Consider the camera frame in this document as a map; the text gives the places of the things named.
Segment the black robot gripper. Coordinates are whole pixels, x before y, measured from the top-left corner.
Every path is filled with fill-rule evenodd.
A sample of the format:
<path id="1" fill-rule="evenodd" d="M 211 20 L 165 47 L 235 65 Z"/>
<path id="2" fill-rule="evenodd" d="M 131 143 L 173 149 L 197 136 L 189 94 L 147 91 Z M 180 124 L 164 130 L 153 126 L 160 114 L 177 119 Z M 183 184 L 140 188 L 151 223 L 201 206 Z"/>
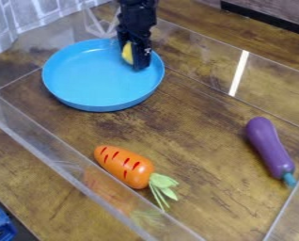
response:
<path id="1" fill-rule="evenodd" d="M 140 71 L 149 66 L 152 54 L 151 27 L 157 23 L 157 0 L 117 0 L 117 41 L 124 48 L 132 42 L 133 69 Z"/>

